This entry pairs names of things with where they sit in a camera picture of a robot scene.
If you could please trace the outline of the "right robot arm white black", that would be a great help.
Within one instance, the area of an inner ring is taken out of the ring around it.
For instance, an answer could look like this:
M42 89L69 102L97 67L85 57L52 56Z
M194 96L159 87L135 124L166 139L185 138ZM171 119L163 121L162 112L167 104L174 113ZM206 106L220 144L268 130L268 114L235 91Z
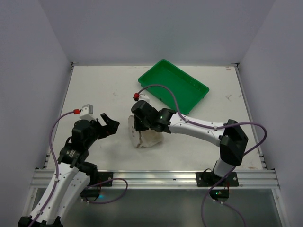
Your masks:
M183 134L210 142L220 149L220 158L212 170L217 177L224 177L240 166L248 143L248 137L240 125L229 119L227 123L206 122L163 108L156 110L148 102L137 101L131 108L136 131L148 129L157 133Z

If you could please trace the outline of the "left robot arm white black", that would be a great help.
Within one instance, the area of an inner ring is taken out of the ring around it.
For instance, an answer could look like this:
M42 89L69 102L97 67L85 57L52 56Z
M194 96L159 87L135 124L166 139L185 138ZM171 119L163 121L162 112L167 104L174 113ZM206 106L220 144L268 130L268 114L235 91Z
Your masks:
M69 209L90 183L95 183L98 168L86 162L89 148L99 139L117 132L119 122L101 114L105 125L91 116L76 121L56 161L55 172L42 198L19 227L62 227Z

